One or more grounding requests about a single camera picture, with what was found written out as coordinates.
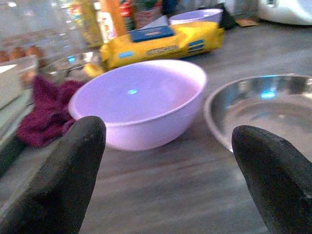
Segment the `dish towel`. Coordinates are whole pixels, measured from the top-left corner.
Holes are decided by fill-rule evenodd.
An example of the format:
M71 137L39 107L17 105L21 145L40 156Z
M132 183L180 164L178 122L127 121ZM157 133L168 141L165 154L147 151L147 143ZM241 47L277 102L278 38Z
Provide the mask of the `dish towel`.
M84 82L66 81L59 87L37 75L33 81L34 108L21 121L18 138L35 147L46 146L64 135L75 120L68 113L68 102Z

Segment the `stainless steel bowl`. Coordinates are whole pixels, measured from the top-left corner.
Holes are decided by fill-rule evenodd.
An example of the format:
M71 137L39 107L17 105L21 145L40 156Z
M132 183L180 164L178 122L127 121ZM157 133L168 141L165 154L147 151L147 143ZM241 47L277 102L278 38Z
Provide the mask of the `stainless steel bowl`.
M231 82L208 97L204 115L230 151L233 129L251 125L287 139L312 159L312 77L288 74Z
M42 72L49 76L53 83L60 84L68 74L77 69L82 69L85 64L92 62L99 63L99 55L96 52L86 52L61 58L48 66L42 68Z

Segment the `white appliance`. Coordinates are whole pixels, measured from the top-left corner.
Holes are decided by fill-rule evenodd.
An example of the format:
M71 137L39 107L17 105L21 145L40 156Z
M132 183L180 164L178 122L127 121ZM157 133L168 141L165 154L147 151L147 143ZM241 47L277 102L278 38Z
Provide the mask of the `white appliance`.
M312 25L312 0L259 0L258 16L278 23Z
M22 92L16 64L0 66L0 109Z

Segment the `kitchen counter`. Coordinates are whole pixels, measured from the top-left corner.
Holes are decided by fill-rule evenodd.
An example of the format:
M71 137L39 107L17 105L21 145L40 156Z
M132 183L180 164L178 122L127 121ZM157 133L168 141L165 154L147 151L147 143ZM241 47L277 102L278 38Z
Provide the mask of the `kitchen counter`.
M236 79L312 74L312 28L262 22L227 31L221 49L186 58L209 77L205 95ZM0 206L40 152L0 180ZM144 152L106 149L81 234L268 234L231 152L210 133L203 113L180 137Z

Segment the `purple bowl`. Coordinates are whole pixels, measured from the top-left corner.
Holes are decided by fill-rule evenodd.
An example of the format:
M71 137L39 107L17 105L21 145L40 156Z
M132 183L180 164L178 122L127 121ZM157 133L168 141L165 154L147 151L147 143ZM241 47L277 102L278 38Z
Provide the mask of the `purple bowl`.
M220 23L222 9L204 9L197 11L185 12L169 18L170 24L181 24L197 21L210 21Z
M164 145L194 120L207 83L205 72L181 60L134 63L107 72L71 98L74 119L98 116L113 148L139 151Z

